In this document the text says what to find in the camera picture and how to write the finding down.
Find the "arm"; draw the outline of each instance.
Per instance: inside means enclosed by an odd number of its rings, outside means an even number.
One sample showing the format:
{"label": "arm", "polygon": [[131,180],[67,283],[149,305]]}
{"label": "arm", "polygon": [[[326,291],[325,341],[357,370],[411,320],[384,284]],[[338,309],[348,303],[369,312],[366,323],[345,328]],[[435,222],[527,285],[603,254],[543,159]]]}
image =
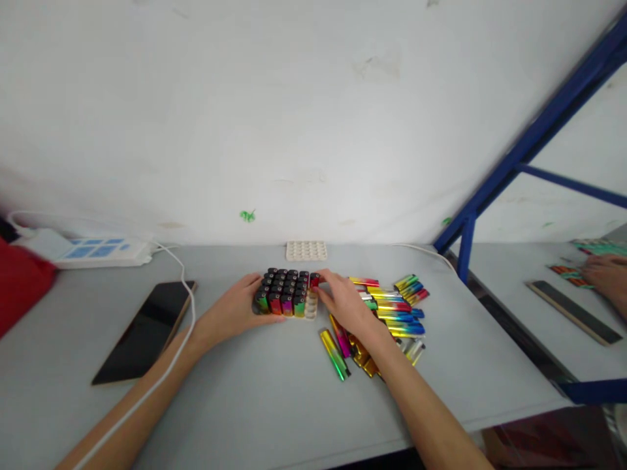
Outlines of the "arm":
{"label": "arm", "polygon": [[398,348],[387,328],[362,302],[351,281],[322,270],[332,296],[327,309],[359,338],[381,372],[428,469],[491,469],[459,422]]}
{"label": "arm", "polygon": [[[133,413],[124,425],[85,465],[86,469],[129,469],[148,436],[163,416],[181,384],[198,360],[212,347],[250,328],[277,323],[277,315],[254,315],[252,298],[261,284],[259,274],[244,276],[229,289],[196,323],[189,341],[170,375]],[[179,333],[154,366],[126,396],[98,423],[56,467],[73,469],[100,438],[158,381],[170,366],[187,330]]]}

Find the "forearm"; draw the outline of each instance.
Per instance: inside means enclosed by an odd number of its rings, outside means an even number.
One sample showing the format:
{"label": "forearm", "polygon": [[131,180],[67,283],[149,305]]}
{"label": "forearm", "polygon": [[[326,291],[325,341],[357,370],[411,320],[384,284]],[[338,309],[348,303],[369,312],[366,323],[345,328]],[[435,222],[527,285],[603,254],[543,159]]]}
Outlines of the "forearm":
{"label": "forearm", "polygon": [[[100,438],[157,382],[172,362],[187,329],[180,332],[159,360],[130,389],[126,396],[98,423],[57,466],[57,470],[72,469]],[[185,349],[165,379],[150,397],[128,418],[122,427],[104,444],[84,467],[86,469],[128,469],[150,436],[183,380],[193,369],[202,351],[190,337]]]}
{"label": "forearm", "polygon": [[449,409],[398,348],[387,329],[369,329],[360,340],[398,404],[428,469],[490,469]]}

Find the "green paint stain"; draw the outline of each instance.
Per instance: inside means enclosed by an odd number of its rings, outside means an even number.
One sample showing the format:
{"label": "green paint stain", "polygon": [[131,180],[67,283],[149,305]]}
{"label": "green paint stain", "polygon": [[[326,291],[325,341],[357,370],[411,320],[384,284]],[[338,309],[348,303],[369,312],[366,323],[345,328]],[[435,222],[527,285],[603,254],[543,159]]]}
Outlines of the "green paint stain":
{"label": "green paint stain", "polygon": [[244,222],[247,222],[247,223],[254,222],[255,221],[255,210],[256,209],[253,209],[252,212],[241,211],[240,212],[240,217],[242,218],[242,220]]}

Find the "white cable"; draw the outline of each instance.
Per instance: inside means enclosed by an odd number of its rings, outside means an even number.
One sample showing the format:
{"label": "white cable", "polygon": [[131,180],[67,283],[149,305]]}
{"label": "white cable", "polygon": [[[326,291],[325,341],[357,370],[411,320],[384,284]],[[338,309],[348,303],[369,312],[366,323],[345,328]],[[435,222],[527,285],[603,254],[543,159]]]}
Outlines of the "white cable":
{"label": "white cable", "polygon": [[78,462],[75,467],[74,470],[80,470],[81,468],[83,468],[85,466],[86,463],[88,463],[90,461],[90,459],[96,455],[96,453],[102,449],[102,447],[106,444],[106,442],[109,440],[109,438],[111,438],[111,436],[113,436],[118,429],[121,428],[121,426],[126,422],[126,420],[128,418],[131,417],[131,415],[148,399],[148,397],[150,397],[152,395],[152,392],[154,392],[155,390],[157,390],[157,387],[159,387],[159,385],[161,385],[163,383],[163,381],[168,377],[168,375],[170,375],[170,372],[172,371],[172,369],[174,368],[174,365],[176,364],[176,361],[178,361],[178,357],[181,355],[181,352],[183,351],[183,348],[185,347],[185,345],[187,344],[187,341],[191,335],[192,330],[194,329],[194,325],[196,324],[196,302],[194,299],[194,293],[191,291],[191,289],[189,288],[189,286],[187,285],[187,283],[185,282],[185,265],[181,262],[181,260],[179,258],[177,258],[172,251],[170,251],[169,248],[161,245],[158,242],[154,242],[156,243],[159,247],[161,247],[162,250],[166,251],[172,258],[174,258],[176,260],[176,262],[178,264],[181,265],[181,282],[183,283],[183,286],[185,287],[186,291],[189,293],[189,296],[191,297],[191,325],[189,326],[189,330],[187,331],[187,334],[185,335],[185,338],[183,339],[183,342],[181,343],[181,345],[178,347],[178,351],[176,351],[176,354],[174,355],[174,358],[172,359],[172,362],[170,363],[170,366],[167,368],[167,370],[163,373],[163,375],[161,376],[161,378],[156,381],[152,387],[150,387],[150,389],[144,394],[144,396],[142,396],[127,412],[124,416],[122,416],[117,423],[115,423],[106,433],[104,436],[102,436],[100,438],[100,441],[98,441],[92,448],[91,450],[85,454],[85,456],[80,460],[80,462]]}
{"label": "white cable", "polygon": [[414,248],[416,250],[424,251],[425,253],[428,253],[429,255],[437,256],[438,258],[443,259],[444,262],[449,265],[449,268],[452,269],[454,272],[456,272],[455,268],[453,267],[453,265],[445,257],[443,257],[439,253],[436,253],[435,251],[431,251],[431,250],[428,250],[426,248],[422,248],[422,247],[419,247],[419,246],[416,246],[416,245],[408,245],[407,243],[392,243],[392,246],[404,246],[404,247],[407,247],[407,248]]}
{"label": "white cable", "polygon": [[[79,220],[84,220],[84,221],[89,221],[89,222],[96,222],[96,223],[103,223],[103,224],[107,224],[108,222],[103,222],[103,221],[99,221],[96,219],[90,219],[88,217],[74,217],[73,215],[63,215],[63,214],[54,214],[54,213],[48,213],[48,212],[39,212],[39,211],[26,211],[26,210],[19,210],[19,211],[13,211],[10,212],[7,215],[7,222],[10,223],[18,232],[21,229],[25,229],[26,227],[23,227],[21,225],[19,225],[15,220],[14,220],[14,216],[16,214],[24,214],[24,213],[28,213],[28,214],[38,214],[38,215],[47,215],[48,217],[62,217],[62,218],[66,218],[66,219],[79,219]],[[183,283],[183,287],[185,287],[185,290],[187,291],[187,293],[189,294],[189,297],[191,298],[191,325],[189,326],[189,330],[187,331],[187,334],[185,335],[183,342],[181,343],[181,345],[178,347],[178,350],[176,351],[176,354],[174,355],[174,358],[172,358],[172,362],[170,363],[170,365],[168,366],[168,368],[166,369],[166,371],[163,373],[163,375],[159,378],[158,381],[156,381],[152,387],[150,387],[150,389],[148,389],[148,391],[144,394],[144,396],[142,396],[125,414],[124,416],[122,416],[117,423],[115,423],[101,438],[100,440],[91,448],[91,450],[85,454],[83,456],[83,458],[74,466],[74,470],[80,470],[82,469],[85,464],[87,464],[91,458],[96,455],[96,453],[102,449],[102,447],[106,444],[106,442],[111,438],[111,436],[113,436],[118,429],[120,429],[122,427],[122,425],[126,422],[126,420],[128,418],[131,417],[131,415],[133,415],[133,413],[148,399],[148,397],[150,397],[152,395],[152,393],[157,390],[157,388],[159,387],[159,385],[161,385],[163,383],[163,381],[168,377],[168,375],[170,375],[170,372],[172,371],[172,369],[174,368],[174,366],[176,365],[176,362],[178,361],[179,356],[181,355],[181,352],[183,351],[183,348],[185,347],[185,345],[187,345],[187,341],[189,340],[189,337],[191,335],[191,332],[194,329],[194,325],[196,325],[196,300],[194,299],[194,292],[189,288],[189,286],[187,285],[187,283],[185,282],[185,265],[183,264],[183,262],[176,257],[176,255],[174,253],[172,253],[172,251],[170,251],[170,248],[176,248],[174,246],[170,246],[170,247],[166,247],[161,245],[159,242],[155,242],[154,240],[147,240],[150,243],[154,243],[155,245],[157,245],[159,247],[158,251],[165,251],[166,253],[168,253],[172,258],[174,258],[176,260],[176,262],[178,264],[181,265],[181,282]]]}

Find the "person's left hand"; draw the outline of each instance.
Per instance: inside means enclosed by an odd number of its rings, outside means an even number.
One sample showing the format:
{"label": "person's left hand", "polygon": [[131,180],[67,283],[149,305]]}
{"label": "person's left hand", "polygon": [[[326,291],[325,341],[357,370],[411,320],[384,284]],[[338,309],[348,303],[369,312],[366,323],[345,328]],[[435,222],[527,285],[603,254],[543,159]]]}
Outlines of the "person's left hand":
{"label": "person's left hand", "polygon": [[245,275],[198,319],[190,340],[201,349],[201,353],[256,326],[285,321],[283,315],[253,313],[253,297],[262,279],[258,273]]}

